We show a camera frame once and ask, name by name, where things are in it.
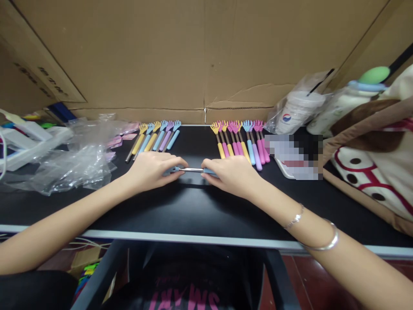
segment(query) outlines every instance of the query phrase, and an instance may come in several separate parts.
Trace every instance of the clear plastic wrap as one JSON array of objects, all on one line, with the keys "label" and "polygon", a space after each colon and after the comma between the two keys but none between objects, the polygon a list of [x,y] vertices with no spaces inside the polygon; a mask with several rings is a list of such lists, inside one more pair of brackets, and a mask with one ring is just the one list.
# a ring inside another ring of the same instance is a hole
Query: clear plastic wrap
[{"label": "clear plastic wrap", "polygon": [[109,184],[116,166],[111,162],[115,154],[108,149],[108,143],[135,127],[135,123],[115,121],[114,117],[105,114],[97,121],[86,118],[70,121],[67,127],[73,131],[73,137],[68,142],[68,151],[50,150],[46,156],[34,159],[34,163],[40,164],[34,174],[8,173],[5,183],[47,196],[79,186],[96,190]]},{"label": "clear plastic wrap", "polygon": [[[329,95],[319,91],[325,89],[330,79],[323,79],[328,72],[306,75],[294,89],[280,100],[269,112],[265,129],[276,134],[293,134],[300,126],[309,122],[322,110]],[[310,91],[321,81],[316,90]]]}]

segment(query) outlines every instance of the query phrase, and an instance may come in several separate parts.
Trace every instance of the silver bangle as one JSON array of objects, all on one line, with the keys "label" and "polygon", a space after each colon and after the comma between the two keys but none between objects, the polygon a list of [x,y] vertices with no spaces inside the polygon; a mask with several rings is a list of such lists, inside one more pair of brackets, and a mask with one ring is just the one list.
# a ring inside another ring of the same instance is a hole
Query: silver bangle
[{"label": "silver bangle", "polygon": [[304,206],[301,205],[301,213],[297,214],[296,217],[286,226],[284,226],[284,229],[290,229],[295,223],[298,223],[301,219],[302,214],[304,213]]},{"label": "silver bangle", "polygon": [[326,245],[325,247],[321,247],[321,248],[312,248],[309,247],[308,245],[302,244],[301,242],[299,242],[299,244],[301,244],[304,248],[308,249],[308,250],[312,250],[312,251],[327,251],[330,250],[332,248],[335,247],[335,245],[338,243],[339,241],[339,230],[337,229],[337,227],[334,225],[334,223],[330,222],[329,220],[325,219],[327,222],[330,223],[331,226],[333,226],[334,229],[334,238],[332,239],[332,241],[329,243],[329,245]]}]

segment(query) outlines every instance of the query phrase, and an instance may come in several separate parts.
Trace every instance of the plastic cup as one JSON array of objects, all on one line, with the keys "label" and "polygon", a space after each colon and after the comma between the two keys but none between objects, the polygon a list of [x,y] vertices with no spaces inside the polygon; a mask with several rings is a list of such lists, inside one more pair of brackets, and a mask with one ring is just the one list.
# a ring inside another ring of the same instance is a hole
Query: plastic cup
[{"label": "plastic cup", "polygon": [[293,134],[304,122],[324,104],[326,97],[308,91],[294,91],[287,95],[287,102],[278,117],[275,132]]}]

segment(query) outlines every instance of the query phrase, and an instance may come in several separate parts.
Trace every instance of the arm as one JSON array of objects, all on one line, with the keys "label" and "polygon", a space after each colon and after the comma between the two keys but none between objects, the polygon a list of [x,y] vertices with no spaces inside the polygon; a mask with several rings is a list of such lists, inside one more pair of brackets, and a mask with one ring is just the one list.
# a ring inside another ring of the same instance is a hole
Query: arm
[{"label": "arm", "polygon": [[[242,156],[205,159],[202,167],[213,170],[219,179],[202,174],[216,187],[245,198],[280,225],[286,226],[301,212],[301,205],[262,179]],[[301,243],[319,248],[333,237],[331,225],[308,209],[289,230]],[[413,283],[395,268],[342,231],[336,246],[309,253],[369,309],[411,309]]]},{"label": "arm", "polygon": [[168,153],[140,154],[120,178],[0,244],[0,275],[37,268],[123,200],[178,179],[183,171],[162,174],[179,164],[188,167],[182,158]]}]

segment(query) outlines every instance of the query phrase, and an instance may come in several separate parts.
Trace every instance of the green cap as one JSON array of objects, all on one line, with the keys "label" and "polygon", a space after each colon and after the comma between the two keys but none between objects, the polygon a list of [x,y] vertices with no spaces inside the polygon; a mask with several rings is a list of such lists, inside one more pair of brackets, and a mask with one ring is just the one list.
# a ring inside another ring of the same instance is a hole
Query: green cap
[{"label": "green cap", "polygon": [[378,84],[384,81],[390,74],[388,67],[375,67],[366,71],[359,79],[359,83]]}]

